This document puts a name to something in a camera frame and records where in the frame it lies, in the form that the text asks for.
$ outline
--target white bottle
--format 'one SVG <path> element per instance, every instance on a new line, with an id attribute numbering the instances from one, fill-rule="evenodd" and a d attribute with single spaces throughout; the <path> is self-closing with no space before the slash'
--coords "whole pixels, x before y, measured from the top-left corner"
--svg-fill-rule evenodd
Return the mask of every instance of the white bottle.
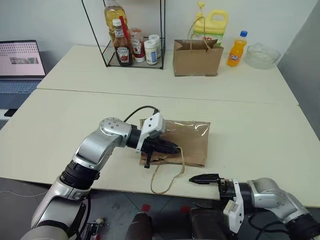
<path id="1" fill-rule="evenodd" d="M 153 40 L 144 42 L 145 58 L 149 65 L 155 65 L 158 62 L 156 46 L 157 44 Z"/>
<path id="2" fill-rule="evenodd" d="M 149 40 L 155 41 L 156 45 L 156 56 L 157 58 L 161 57 L 161 44 L 160 44 L 160 37 L 157 34 L 152 34 L 149 36 Z"/>

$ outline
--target brown paper bag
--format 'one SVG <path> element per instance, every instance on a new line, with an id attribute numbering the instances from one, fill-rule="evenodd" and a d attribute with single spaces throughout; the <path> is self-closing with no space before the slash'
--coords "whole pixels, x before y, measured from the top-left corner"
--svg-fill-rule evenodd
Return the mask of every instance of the brown paper bag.
<path id="1" fill-rule="evenodd" d="M 182 148 L 186 165 L 204 167 L 208 155 L 209 128 L 210 122 L 166 120 L 166 130 L 161 137 Z M 146 159 L 147 155 L 142 153 L 140 164 L 144 165 Z M 154 152 L 151 157 L 152 165 L 181 162 L 181 154 Z"/>
<path id="2" fill-rule="evenodd" d="M 216 76 L 224 50 L 217 40 L 174 40 L 175 76 Z"/>

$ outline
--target black cable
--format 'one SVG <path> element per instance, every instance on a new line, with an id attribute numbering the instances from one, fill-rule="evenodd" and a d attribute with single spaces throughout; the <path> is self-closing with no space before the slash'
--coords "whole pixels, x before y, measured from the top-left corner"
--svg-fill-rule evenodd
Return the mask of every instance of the black cable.
<path id="1" fill-rule="evenodd" d="M 253 214 L 251 217 L 249 217 L 248 223 L 249 223 L 249 225 L 250 225 L 251 227 L 253 227 L 255 230 L 262 231 L 262 230 L 265 228 L 265 226 L 261 228 L 261 227 L 258 227 L 258 226 L 254 225 L 254 224 L 252 223 L 252 221 L 253 221 L 253 219 L 255 218 L 256 215 L 257 215 L 257 214 L 255 213 L 255 214 Z M 267 229 L 265 228 L 265 229 L 263 230 L 263 232 L 265 232 L 265 233 L 284 233 L 284 234 L 289 234 L 288 231 L 283 230 L 283 229 L 267 230 Z"/>
<path id="2" fill-rule="evenodd" d="M 267 228 L 269 228 L 270 226 L 273 226 L 273 225 L 278 225 L 278 224 L 283 224 L 283 223 L 282 223 L 281 221 L 273 221 L 273 222 L 265 225 L 265 226 L 261 229 L 261 231 L 256 235 L 255 240 L 259 240 L 259 238 L 261 237 L 261 235 L 262 235 L 264 232 L 271 231 L 271 230 L 267 230 Z M 284 230 L 280 231 L 280 229 L 277 230 L 276 233 L 286 233 L 286 234 L 289 234 L 287 231 L 284 231 Z"/>
<path id="3" fill-rule="evenodd" d="M 132 117 L 133 114 L 135 114 L 136 112 L 140 111 L 141 109 L 153 109 L 153 115 L 155 115 L 156 113 L 160 112 L 159 109 L 157 109 L 154 106 L 150 106 L 150 105 L 145 105 L 145 106 L 141 106 L 139 108 L 137 108 L 136 110 L 134 110 L 129 116 L 127 116 L 125 118 L 125 120 L 123 120 L 124 122 L 126 122 L 129 118 Z"/>
<path id="4" fill-rule="evenodd" d="M 81 227 L 81 230 L 77 233 L 77 237 L 76 237 L 75 240 L 82 240 L 82 239 L 81 239 L 81 235 L 82 235 L 82 233 L 84 232 L 85 227 L 86 227 L 87 222 L 88 222 L 88 219 L 89 219 L 90 210 L 91 210 L 91 197 L 90 197 L 90 194 L 87 196 L 87 201 L 88 201 L 88 203 L 87 203 L 86 216 L 85 216 L 83 225 L 82 225 L 82 227 Z"/>

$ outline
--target laptop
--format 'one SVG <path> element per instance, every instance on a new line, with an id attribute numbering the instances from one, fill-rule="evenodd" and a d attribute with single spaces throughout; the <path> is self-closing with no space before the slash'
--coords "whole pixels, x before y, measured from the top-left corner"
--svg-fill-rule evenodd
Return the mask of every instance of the laptop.
<path id="1" fill-rule="evenodd" d="M 36 40 L 0 41 L 0 109 L 18 109 L 45 75 Z"/>

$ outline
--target yellow plastic jug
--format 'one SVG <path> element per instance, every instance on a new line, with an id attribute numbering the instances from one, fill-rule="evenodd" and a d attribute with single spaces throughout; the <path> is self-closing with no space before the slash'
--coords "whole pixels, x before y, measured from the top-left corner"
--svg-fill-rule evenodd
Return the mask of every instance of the yellow plastic jug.
<path id="1" fill-rule="evenodd" d="M 200 8 L 200 12 L 196 14 L 196 22 L 193 29 L 195 39 L 201 40 L 204 37 L 206 40 L 217 39 L 217 45 L 220 46 L 228 22 L 228 13 L 225 10 L 214 9 L 204 19 L 202 8 L 205 4 L 203 2 L 199 2 L 198 6 Z"/>

